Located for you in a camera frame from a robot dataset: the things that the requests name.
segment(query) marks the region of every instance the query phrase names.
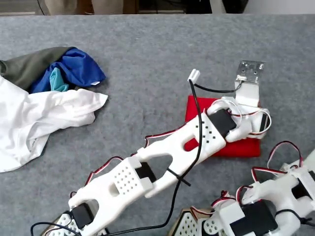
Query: wire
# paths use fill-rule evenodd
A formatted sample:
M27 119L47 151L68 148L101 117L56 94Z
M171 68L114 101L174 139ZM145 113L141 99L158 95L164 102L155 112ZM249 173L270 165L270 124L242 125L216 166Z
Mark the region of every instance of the wire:
M199 214L203 214L203 215L211 215L214 212L214 211L206 212L206 211L203 211L203 210L199 210L199 209L195 208L194 206L191 206L190 209L192 211L195 211L195 212L197 212Z
M212 89L212 88L206 88L206 87L203 87L203 86L201 86L199 84L195 84L195 86L197 88L200 88L200 89L208 91L208 92L230 93L230 92L235 92L235 91L239 90L241 88L241 86L242 86L242 83L243 83L243 81L241 81L239 83L239 85L236 87L236 89L232 89L232 90L217 90L217 89Z
M243 114L242 114L242 112L241 112L241 109L234 103L234 102L232 102L232 101L230 101L230 100L228 100L228 99L218 99L218 100L215 100L212 104L211 104L211 106L213 106L214 104L216 104L217 102L224 102L225 104L227 104L227 103L230 103L230 104L232 104L235 108L236 108L236 110L237 110L237 112L238 112L238 117L240 118L240 120L239 120L239 122L238 122L238 124L237 124L237 127L240 127L240 125L241 125L241 123L242 123L242 119L243 119Z
M170 131L166 131L166 132L161 133L161 134L147 135L147 136L145 137L146 144L145 144L144 148L146 148L146 147L150 144L150 139L151 139L151 138L160 138L160 137L164 137L164 136L171 135L171 134L174 133L176 130L179 130L180 128L182 128L183 126L185 126L185 124L183 124L182 126L178 127L177 129L173 129L173 130L170 130Z
M264 113L264 114L266 114L267 117L268 117L268 119L269 119L269 125L267 126L267 128L265 128L264 130L262 130L262 131L260 131L260 132L252 132L252 133L250 133L251 135L261 135L261 134L263 134L263 133L266 133L266 132L270 129L270 127L271 127L272 121L271 121L271 116L270 116L270 114L269 114L268 112L264 111L264 110L260 110L260 111L255 112L255 113L252 114L251 116L253 116L253 115L257 114L257 113Z
M191 171L191 169L194 167L194 165L198 162L199 157L200 157L200 153L201 153L201 147L202 147L202 119L201 119L201 111L200 111L200 106L199 103L197 101L197 95L196 95L196 91L194 89L193 83L191 80L189 80L189 84L190 84L190 88L191 88L191 92L192 95L194 97L194 101L196 104L196 108L198 111L198 121L199 121L199 145L198 145L198 151L197 151L197 155L196 158L194 159L194 161L191 163L191 165L185 170L185 172L181 175L181 179L183 179L188 173L189 171ZM107 236L115 236L115 235L121 235L121 234L126 234L126 233L131 233L131 232L135 232L135 231L142 231L142 230L151 230L151 229L159 229L159 228L163 228L165 227L168 222L171 219L171 216L173 214L174 211L174 205L175 205L175 200L176 200L176 195L178 192L178 189L180 187L181 181L178 181L173 193L173 197L172 197L172 203L171 203L171 208L169 211L169 214L167 216L167 219L164 223L160 224L160 225L154 225L154 226L145 226L145 227L139 227L139 228L134 228L134 229L129 229L129 230L123 230L123 231L119 231L119 232L115 232L115 233L111 233L111 234L107 234Z
M113 157L109 158L108 161L106 161L106 162L104 163L104 165L102 165L102 166L99 167L97 170L92 171L92 172L89 174L89 177L88 177L87 181L85 182L85 185L84 185L84 186L86 186L89 182L91 182L92 177L93 177L94 175L97 175L97 174L100 173L101 171L103 171L103 170L110 164L110 162L111 162L112 160L114 160L114 159L117 159L117 160L120 160L120 161L123 161L123 160L124 160L124 159L121 158L120 156L113 156Z
M236 196L236 201L242 206L243 203L242 203L242 200L241 200L241 192L243 190L243 188L252 188L252 186L248 186L248 185L243 185L241 187L239 187L237 190L236 190L236 193L235 193L235 196Z
M69 223L66 224L65 226L67 227L67 226L71 223L71 221L72 221L72 219L70 219ZM55 229L47 230L44 236L48 236L48 235L47 235L48 233L50 234L52 231L54 231L54 230L59 230L59 229L60 229L60 228L55 228Z
M309 222L312 220L312 218L302 218L300 217L295 211L291 210L291 209L283 209L283 210L279 210L276 212L276 215L275 217L280 214L280 213L283 213L283 212L291 212L292 214L294 214L296 216L296 218L298 218L301 222L302 225L309 225L309 226L312 226L312 227L315 227L315 223L312 223L312 222Z
M216 207L217 204L221 203L221 202L225 202L227 200L235 200L235 198L231 198L231 197L222 197L222 198L219 198L219 199L216 199L212 204L211 206L213 208Z
M273 170L273 169L269 169L269 168L254 166L254 167L252 167L252 178L255 182L258 181L258 178L257 178L255 171L263 171L263 172L268 172L268 173L272 173L272 174L286 174L287 173L284 171L277 171L277 170Z
M45 16L45 13L44 13L44 11L43 11L43 8L41 8L41 5L40 5L40 3L39 3L39 0L37 0L37 4L38 4L38 6L39 6L39 9L40 9L41 13L43 14L43 16Z
M269 154L269 157L268 157L268 161L267 161L267 168L269 168L269 164L270 164L270 162L271 162L271 160L272 160L272 158L273 158L273 156L274 156L276 150L277 150L282 144L291 144L291 145L295 148L295 150L298 151L298 153L299 153L299 167L301 167L301 166L303 165L303 157L302 157L302 154L301 154L300 149L299 149L299 148L297 147L297 145L295 145L293 142L285 140L285 141L282 141L282 142L277 143L277 144L271 149L270 154Z
M68 228L67 226L55 224L55 223L52 223L52 222L45 222L45 221L43 221L43 222L37 222L37 223L35 223L35 224L33 224L33 225L31 226L31 236L34 236L34 227L35 227L36 225L52 225L52 226L57 226L57 227L59 227L59 228L61 228L61 229L65 229L65 230L70 231L70 232L73 233L75 236L81 236L81 234L75 232L74 230Z
M231 116L234 116L234 117L240 117L239 114L233 114L231 111L229 111L229 113L231 114ZM268 116L268 119L269 119L269 125L267 126L267 128L265 128L264 130L260 131L260 132L252 132L250 133L250 135L260 135L260 134L263 134L263 133L266 133L270 127L271 127L271 116L268 112L264 111L264 110L259 110L259 111L256 111L256 112L251 112L251 113L247 113L247 114L242 114L243 117L245 116L254 116L258 113L264 113Z

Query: gray carpet surface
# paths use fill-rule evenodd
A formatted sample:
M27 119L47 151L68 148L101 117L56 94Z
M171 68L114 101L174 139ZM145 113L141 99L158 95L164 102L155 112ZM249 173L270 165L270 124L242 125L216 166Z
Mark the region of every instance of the gray carpet surface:
M187 176L192 186L179 190L171 224L181 208L207 207L222 189L234 192L250 184L251 166L265 166L277 142L293 141L304 156L315 147L314 15L2 17L0 25L1 59L75 46L106 73L108 80L94 91L109 95L93 124L55 132L41 157L0 174L2 236L29 236L31 224L52 221L67 210L69 193L85 183L91 170L113 155L128 157L144 146L145 135L183 124L191 93L187 77L193 68L201 71L199 84L230 89L240 60L266 62L260 101L269 108L273 125L262 141L261 157L209 158L195 167ZM220 97L200 90L197 94ZM297 158L293 149L283 147L272 166ZM150 164L159 176L167 163L167 158L155 158ZM173 189L130 205L109 230L162 223ZM171 224L129 235L163 236ZM308 226L297 233L313 234Z

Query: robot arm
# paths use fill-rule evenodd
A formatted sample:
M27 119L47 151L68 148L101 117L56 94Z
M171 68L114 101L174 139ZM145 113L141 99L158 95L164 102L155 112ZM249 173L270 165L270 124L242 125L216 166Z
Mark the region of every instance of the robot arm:
M196 165L225 147L226 142L234 142L259 131L257 128L261 127L263 115L259 114L260 111L269 114L266 109L239 104L233 97L223 97L203 111L203 141ZM69 200L69 207L81 235L96 235L138 198L150 198L175 183L177 177L185 172L196 157L197 147L191 151L184 150L184 144L192 138L199 142L198 116L163 140L139 149L135 155L126 158L109 173L93 179L79 189ZM172 156L172 163L161 178L155 179L147 161L165 154ZM91 214L89 210L89 204L93 200L98 203L96 214Z
M291 236L300 218L315 210L315 151L299 167L299 160L282 168L283 173L248 187L242 200L227 199L214 207L208 219L198 222L202 236ZM276 209L273 216L269 201Z

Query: red fabric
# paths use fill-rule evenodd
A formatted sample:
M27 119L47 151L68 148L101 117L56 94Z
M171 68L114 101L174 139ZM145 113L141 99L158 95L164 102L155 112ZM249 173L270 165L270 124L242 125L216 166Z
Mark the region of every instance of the red fabric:
M203 111L211 106L216 98L199 97L198 102L200 110ZM198 114L195 101L192 95L188 96L185 122L195 118ZM193 150L198 146L196 139L190 140L184 145L186 151ZM215 153L213 156L226 157L257 157L260 156L260 140L259 139L242 139L233 143L226 143L226 146Z

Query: blue cloth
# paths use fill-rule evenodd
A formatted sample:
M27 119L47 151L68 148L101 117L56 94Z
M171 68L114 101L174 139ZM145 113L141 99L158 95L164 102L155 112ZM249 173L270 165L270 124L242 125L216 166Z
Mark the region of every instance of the blue cloth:
M59 91L59 92L68 91L69 85L63 82L63 77L61 75L60 70L57 67L55 67L53 72L51 72L51 75L49 77L49 82L50 82L51 91Z
M98 64L88 54L72 48L47 68L44 75L31 85L29 93L50 91L49 78L55 68L60 70L66 84L79 87L90 87L106 78Z

